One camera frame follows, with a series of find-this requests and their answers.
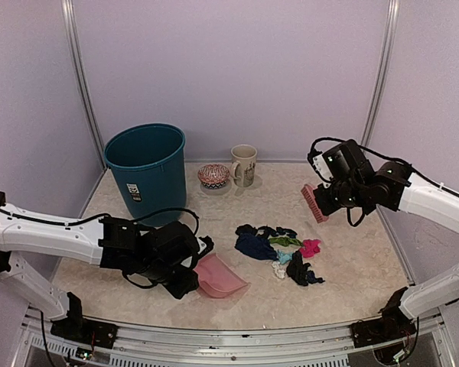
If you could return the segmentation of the pink hand brush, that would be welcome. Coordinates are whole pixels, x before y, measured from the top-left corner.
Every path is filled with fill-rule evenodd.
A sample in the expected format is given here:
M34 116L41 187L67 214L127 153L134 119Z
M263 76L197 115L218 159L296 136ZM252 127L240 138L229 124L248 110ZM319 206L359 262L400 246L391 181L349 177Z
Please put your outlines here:
M304 197L311 213L313 214L314 218L316 219L317 223L322 223L328 221L328 217L325 216L320 208L317 205L316 198L314 196L314 187L309 183L305 183L301 189L301 194Z

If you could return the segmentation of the pink dustpan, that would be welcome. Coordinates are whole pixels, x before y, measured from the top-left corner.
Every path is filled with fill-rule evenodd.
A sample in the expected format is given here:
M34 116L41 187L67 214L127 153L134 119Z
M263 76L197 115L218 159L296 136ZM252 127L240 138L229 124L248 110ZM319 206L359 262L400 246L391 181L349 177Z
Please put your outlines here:
M194 269L198 276L197 291L204 297L222 299L249 287L217 254L209 254L199 260Z

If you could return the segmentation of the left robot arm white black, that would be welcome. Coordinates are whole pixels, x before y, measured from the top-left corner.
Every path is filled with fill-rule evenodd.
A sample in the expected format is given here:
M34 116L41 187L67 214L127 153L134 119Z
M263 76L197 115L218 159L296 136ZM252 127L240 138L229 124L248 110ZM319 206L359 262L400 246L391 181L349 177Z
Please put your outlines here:
M162 227L141 219L100 213L71 219L33 213L10 204L0 191L0 282L11 288L74 339L92 332L80 299L55 287L22 257L38 253L119 271L135 287L161 285L181 299L198 288L195 268L213 250L210 237L179 221Z

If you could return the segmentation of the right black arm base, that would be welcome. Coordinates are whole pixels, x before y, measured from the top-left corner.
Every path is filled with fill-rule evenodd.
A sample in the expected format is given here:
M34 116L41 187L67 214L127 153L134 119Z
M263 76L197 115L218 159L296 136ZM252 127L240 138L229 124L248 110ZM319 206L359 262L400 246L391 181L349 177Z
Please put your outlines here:
M401 297L406 291L407 287L395 291L381 309L379 318L359 320L350 325L355 348L385 343L417 333L416 319L410 319L399 309Z

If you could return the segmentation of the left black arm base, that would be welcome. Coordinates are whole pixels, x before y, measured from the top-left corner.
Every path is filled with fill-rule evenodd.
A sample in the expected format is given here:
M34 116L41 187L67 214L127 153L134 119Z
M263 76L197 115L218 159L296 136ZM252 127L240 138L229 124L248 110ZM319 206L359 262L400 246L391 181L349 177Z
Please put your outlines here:
M86 319L83 316L81 300L72 292L67 292L67 299L66 316L52 322L50 333L70 341L88 344L92 349L111 349L119 327L113 323Z

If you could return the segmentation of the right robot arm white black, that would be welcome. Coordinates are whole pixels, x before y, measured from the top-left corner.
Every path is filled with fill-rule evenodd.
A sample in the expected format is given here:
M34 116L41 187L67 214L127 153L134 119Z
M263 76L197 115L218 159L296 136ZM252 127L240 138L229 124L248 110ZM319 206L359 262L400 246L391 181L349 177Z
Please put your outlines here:
M459 235L459 193L434 182L401 158L381 156L375 170L366 158L369 149L353 139L332 138L325 152L310 147L308 163L321 183L304 197L317 222L340 209L361 210L366 217L381 206L435 222ZM459 263L419 285L396 291L382 309L376 333L392 339L405 328L406 320L459 300Z

